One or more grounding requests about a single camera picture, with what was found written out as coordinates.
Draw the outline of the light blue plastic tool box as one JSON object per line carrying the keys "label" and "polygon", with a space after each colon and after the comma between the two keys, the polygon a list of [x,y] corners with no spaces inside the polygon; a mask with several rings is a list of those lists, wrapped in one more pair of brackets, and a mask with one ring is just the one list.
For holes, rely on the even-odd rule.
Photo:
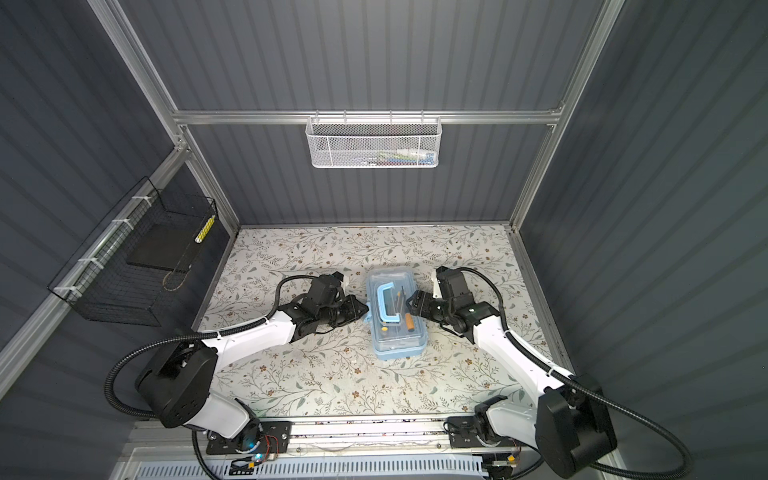
{"label": "light blue plastic tool box", "polygon": [[409,332],[402,314],[401,289],[407,298],[417,290],[409,267],[385,267],[371,270],[366,278],[370,325],[375,356],[381,361],[420,355],[428,342],[428,331],[420,317],[413,316],[415,331]]}

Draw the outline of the orange handled black screwdriver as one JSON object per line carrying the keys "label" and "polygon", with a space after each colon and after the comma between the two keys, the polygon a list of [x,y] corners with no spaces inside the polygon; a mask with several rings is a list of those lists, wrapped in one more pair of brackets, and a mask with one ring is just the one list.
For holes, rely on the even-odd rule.
{"label": "orange handled black screwdriver", "polygon": [[412,314],[410,312],[410,307],[409,307],[409,304],[408,304],[408,298],[407,298],[407,295],[405,294],[404,289],[401,289],[400,296],[401,296],[401,300],[402,300],[401,310],[402,310],[402,314],[403,314],[403,317],[404,317],[404,322],[405,322],[406,328],[407,328],[407,330],[409,332],[414,332],[415,331],[415,322],[414,322],[413,316],[412,316]]}

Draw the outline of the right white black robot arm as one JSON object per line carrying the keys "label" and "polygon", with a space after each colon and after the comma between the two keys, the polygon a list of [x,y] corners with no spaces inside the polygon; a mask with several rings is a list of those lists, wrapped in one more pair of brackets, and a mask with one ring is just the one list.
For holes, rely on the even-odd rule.
{"label": "right white black robot arm", "polygon": [[436,291],[418,290],[405,301],[408,313],[437,323],[442,329],[467,339],[489,354],[534,401],[531,407],[497,395],[475,407],[469,428],[486,445],[505,440],[537,450],[557,475],[569,478],[614,451],[618,445],[607,407],[563,381],[573,374],[551,362],[509,329],[503,307],[478,301],[470,291],[465,273],[487,281],[468,267],[439,267],[434,276]]}

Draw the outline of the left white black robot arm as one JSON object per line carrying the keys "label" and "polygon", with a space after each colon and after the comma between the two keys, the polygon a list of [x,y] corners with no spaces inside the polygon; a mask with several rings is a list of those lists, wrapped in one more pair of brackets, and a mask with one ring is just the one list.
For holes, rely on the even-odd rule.
{"label": "left white black robot arm", "polygon": [[214,433],[234,441],[236,450],[243,453],[262,444],[264,433],[257,415],[244,401],[220,393],[215,378],[270,348],[329,333],[368,313],[365,302],[344,292],[339,272],[295,278],[308,280],[308,291],[287,303],[276,300],[267,315],[155,349],[135,386],[165,427]]}

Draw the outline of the pens in white basket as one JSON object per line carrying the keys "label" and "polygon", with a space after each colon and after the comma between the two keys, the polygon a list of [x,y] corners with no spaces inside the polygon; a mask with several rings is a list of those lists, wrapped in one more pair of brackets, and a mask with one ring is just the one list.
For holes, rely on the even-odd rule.
{"label": "pens in white basket", "polygon": [[438,162],[438,153],[419,148],[385,150],[359,157],[357,161],[373,166],[434,166]]}

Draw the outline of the white ventilation grille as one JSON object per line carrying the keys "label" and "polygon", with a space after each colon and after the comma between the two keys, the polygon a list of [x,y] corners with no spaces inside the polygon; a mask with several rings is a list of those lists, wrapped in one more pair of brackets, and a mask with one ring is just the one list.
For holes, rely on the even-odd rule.
{"label": "white ventilation grille", "polygon": [[447,476],[483,478],[482,460],[472,455],[283,458],[237,468],[235,460],[216,460],[209,469],[220,479],[353,479]]}

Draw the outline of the yellow green marker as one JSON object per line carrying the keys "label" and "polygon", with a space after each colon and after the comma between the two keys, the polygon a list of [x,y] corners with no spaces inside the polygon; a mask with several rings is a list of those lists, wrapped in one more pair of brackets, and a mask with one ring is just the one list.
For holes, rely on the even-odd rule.
{"label": "yellow green marker", "polygon": [[216,215],[211,215],[205,223],[202,225],[196,236],[194,237],[194,242],[196,244],[202,244],[203,241],[206,239],[207,235],[211,231],[212,227],[214,226],[216,222]]}

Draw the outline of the black flat pad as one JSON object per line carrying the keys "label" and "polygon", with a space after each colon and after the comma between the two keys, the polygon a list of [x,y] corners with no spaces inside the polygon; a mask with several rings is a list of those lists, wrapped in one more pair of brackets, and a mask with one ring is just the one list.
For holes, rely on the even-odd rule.
{"label": "black flat pad", "polygon": [[144,234],[128,254],[126,263],[166,272],[187,273],[199,254],[191,230],[156,224]]}

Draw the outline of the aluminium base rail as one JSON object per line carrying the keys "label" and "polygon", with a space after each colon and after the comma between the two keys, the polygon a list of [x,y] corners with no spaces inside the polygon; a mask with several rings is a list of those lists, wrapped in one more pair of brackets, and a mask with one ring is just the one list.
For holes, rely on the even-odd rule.
{"label": "aluminium base rail", "polygon": [[[270,439],[270,453],[280,449],[278,458],[309,458],[324,455],[374,456],[418,454],[522,454],[523,461],[535,460],[532,426],[508,437],[479,436],[474,415],[467,412],[391,414],[364,416],[298,416],[262,418],[264,437]],[[194,460],[191,430],[166,429],[159,421],[139,421],[120,454],[120,461]],[[201,453],[209,443],[229,457],[243,456],[235,440],[218,433],[199,432]]]}

